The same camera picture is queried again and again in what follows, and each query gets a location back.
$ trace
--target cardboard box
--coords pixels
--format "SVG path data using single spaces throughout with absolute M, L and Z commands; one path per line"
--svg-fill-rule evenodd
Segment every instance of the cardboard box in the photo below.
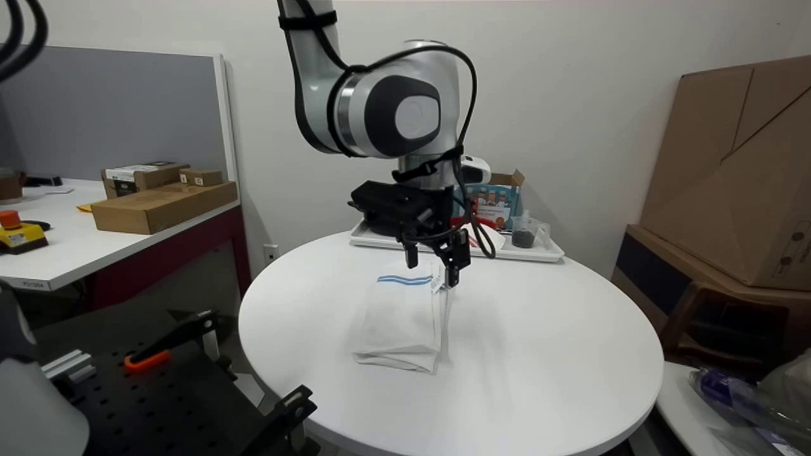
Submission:
M 682 76 L 641 225 L 748 286 L 811 289 L 811 58 Z
M 223 182 L 223 172 L 185 167 L 185 170 L 180 170 L 180 182 L 198 185 L 198 187 L 210 187 L 210 185 L 220 185 Z
M 91 210 L 99 231 L 157 233 L 233 200 L 233 182 L 215 187 L 193 187 L 175 182 L 157 190 L 142 190 L 124 198 L 104 200 Z
M 512 175 L 492 172 L 489 182 L 466 182 L 464 187 L 476 218 L 489 220 L 497 231 L 512 231 L 514 215 L 522 213 L 522 185 L 525 175 L 514 170 Z
M 20 198 L 23 195 L 23 177 L 15 170 L 0 167 L 0 200 Z
M 811 347 L 811 291 L 743 286 L 639 225 L 626 231 L 613 284 L 651 319 L 667 352 L 776 365 Z
M 182 167 L 185 165 L 175 165 L 175 162 L 112 167 L 101 172 L 104 193 L 112 200 L 112 198 L 162 187 L 170 182 L 180 182 Z

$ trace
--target gray wall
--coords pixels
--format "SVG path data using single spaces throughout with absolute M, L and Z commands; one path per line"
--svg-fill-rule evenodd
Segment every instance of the gray wall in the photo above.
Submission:
M 218 109 L 208 56 L 48 48 L 0 86 L 0 165 L 99 177 L 175 160 L 226 172 Z

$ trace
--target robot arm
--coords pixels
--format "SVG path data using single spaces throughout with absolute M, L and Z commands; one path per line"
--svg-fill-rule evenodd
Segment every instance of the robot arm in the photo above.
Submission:
M 449 53 L 347 66 L 337 56 L 329 0 L 279 0 L 279 10 L 297 76 L 297 122 L 314 149 L 408 157 L 456 147 L 459 76 Z
M 476 99 L 471 61 L 444 43 L 411 41 L 378 63 L 347 66 L 337 53 L 329 0 L 279 0 L 279 10 L 304 139 L 319 152 L 400 160 L 398 185 L 365 182 L 352 193 L 352 205 L 365 213 L 367 228 L 406 246 L 408 266 L 418 261 L 416 243 L 431 246 L 446 263 L 446 284 L 456 286 L 459 271 L 469 266 L 466 231 L 451 228 L 451 213 Z M 461 129 L 456 61 L 474 79 Z

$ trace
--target white wall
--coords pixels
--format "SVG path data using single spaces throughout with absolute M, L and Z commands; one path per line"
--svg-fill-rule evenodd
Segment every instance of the white wall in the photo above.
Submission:
M 48 0 L 53 43 L 203 48 L 231 63 L 253 266 L 347 228 L 347 193 L 390 162 L 312 152 L 294 127 L 274 0 Z M 806 0 L 340 0 L 347 61 L 441 38 L 471 53 L 482 99 L 466 149 L 527 175 L 573 258 L 608 271 L 644 203 L 677 76 L 811 51 Z

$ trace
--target white cloth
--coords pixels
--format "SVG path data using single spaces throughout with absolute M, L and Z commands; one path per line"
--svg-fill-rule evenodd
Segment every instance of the white cloth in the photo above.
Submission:
M 421 256 L 416 269 L 388 266 L 365 294 L 355 360 L 433 372 L 444 339 L 444 266 Z

